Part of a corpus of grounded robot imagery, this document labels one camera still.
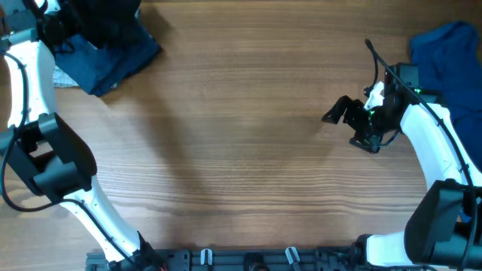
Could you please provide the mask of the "black polo shirt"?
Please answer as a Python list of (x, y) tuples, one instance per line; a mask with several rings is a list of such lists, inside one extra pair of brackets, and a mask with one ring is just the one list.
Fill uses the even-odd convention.
[(59, 19), (68, 36), (81, 35), (98, 48), (125, 47), (141, 38), (140, 0), (64, 0)]

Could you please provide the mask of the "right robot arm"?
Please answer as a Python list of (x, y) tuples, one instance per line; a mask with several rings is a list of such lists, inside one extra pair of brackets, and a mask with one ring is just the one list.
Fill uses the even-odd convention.
[(322, 117), (354, 129), (350, 144), (371, 154), (408, 137), (427, 193), (405, 228), (361, 238), (360, 257), (376, 267), (481, 268), (481, 173), (450, 122), (443, 96), (419, 85), (417, 66), (398, 63), (365, 91), (367, 101), (340, 97)]

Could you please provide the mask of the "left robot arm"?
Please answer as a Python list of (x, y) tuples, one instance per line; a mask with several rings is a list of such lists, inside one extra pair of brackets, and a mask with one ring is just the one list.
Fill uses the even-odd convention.
[(1, 166), (49, 206), (69, 210), (102, 247), (109, 270), (165, 270), (167, 262), (117, 212), (99, 185), (85, 141), (57, 114), (53, 88), (61, 46), (81, 35), (96, 47), (133, 38), (138, 1), (3, 1), (1, 55), (11, 114)]

